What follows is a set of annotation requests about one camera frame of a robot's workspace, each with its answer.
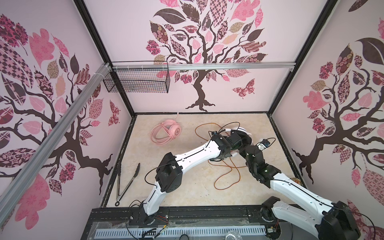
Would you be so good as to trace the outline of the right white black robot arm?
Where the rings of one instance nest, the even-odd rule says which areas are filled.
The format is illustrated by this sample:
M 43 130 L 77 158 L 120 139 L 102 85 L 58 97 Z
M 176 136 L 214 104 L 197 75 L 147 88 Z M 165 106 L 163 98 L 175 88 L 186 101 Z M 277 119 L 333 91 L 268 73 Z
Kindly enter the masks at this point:
M 334 203 L 297 184 L 281 170 L 267 164 L 258 146 L 243 147 L 240 155 L 259 183 L 297 204 L 293 207 L 277 197 L 268 198 L 260 210 L 264 221 L 284 220 L 319 240 L 357 240 L 361 237 L 348 205 L 341 201 Z

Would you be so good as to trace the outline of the pink headphones with cable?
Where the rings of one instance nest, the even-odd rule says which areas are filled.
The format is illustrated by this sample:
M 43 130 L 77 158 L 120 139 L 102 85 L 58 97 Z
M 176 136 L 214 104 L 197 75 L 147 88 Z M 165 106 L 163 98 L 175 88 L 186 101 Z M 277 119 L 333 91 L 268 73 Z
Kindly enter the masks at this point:
M 178 138 L 182 127 L 177 122 L 179 114 L 173 119 L 166 119 L 154 126 L 150 132 L 150 140 L 157 146 L 164 146 Z

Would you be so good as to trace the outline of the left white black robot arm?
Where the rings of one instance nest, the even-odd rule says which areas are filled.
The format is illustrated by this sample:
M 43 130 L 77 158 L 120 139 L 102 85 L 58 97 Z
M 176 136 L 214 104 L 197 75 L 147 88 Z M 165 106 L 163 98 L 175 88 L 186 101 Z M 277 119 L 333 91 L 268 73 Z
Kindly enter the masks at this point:
M 243 130 L 230 130 L 229 136 L 214 133 L 204 145 L 179 155 L 167 153 L 154 169 L 155 183 L 149 196 L 139 206 L 138 221 L 144 225 L 151 223 L 167 194 L 182 184 L 183 175 L 193 167 L 205 161 L 221 161 L 241 153 L 253 143 L 252 138 Z

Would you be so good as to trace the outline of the white black headphones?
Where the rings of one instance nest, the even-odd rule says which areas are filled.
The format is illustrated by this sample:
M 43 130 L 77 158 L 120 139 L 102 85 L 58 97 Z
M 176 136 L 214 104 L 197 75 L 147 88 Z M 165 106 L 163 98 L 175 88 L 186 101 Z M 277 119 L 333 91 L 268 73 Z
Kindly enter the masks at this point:
M 224 129 L 225 133 L 228 133 L 230 135 L 237 134 L 240 138 L 243 144 L 251 145 L 253 143 L 251 133 L 248 133 L 244 128 L 238 127 L 233 129 Z

